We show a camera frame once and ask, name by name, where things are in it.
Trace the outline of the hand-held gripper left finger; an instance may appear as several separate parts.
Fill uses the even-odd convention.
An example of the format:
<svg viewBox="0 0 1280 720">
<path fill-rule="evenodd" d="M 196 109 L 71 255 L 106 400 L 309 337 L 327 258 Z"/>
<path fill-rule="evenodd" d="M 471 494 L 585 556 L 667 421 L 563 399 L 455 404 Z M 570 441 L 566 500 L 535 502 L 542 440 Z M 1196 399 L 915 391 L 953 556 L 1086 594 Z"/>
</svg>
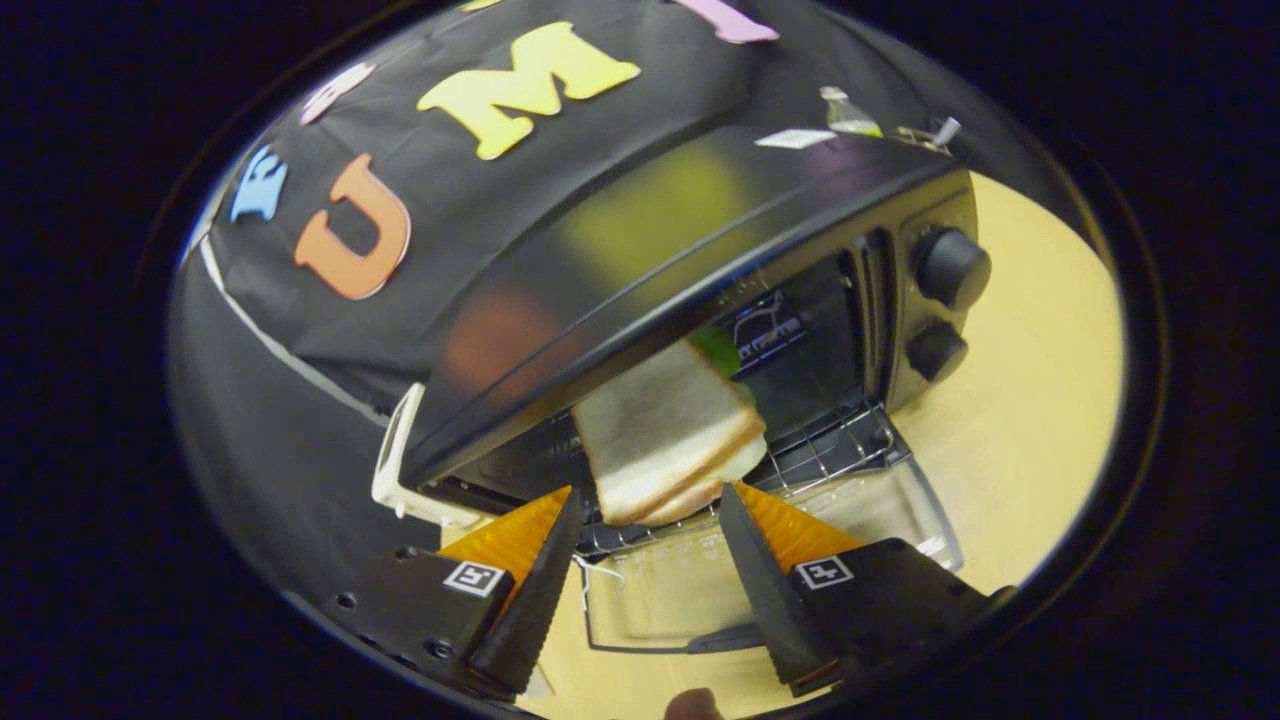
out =
<svg viewBox="0 0 1280 720">
<path fill-rule="evenodd" d="M 476 697 L 529 688 L 582 525 L 563 486 L 435 551 L 396 553 L 321 607 L 390 661 Z"/>
</svg>

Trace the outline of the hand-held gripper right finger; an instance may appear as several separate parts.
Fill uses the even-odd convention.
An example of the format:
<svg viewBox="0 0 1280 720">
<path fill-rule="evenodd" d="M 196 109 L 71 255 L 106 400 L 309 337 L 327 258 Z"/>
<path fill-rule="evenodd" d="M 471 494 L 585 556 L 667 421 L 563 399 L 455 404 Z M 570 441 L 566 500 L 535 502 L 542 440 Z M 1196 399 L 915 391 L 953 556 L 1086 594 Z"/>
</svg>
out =
<svg viewBox="0 0 1280 720">
<path fill-rule="evenodd" d="M 719 527 L 781 684 L 863 692 L 920 670 L 1009 602 L 905 539 L 861 542 L 783 500 L 728 483 Z"/>
</svg>

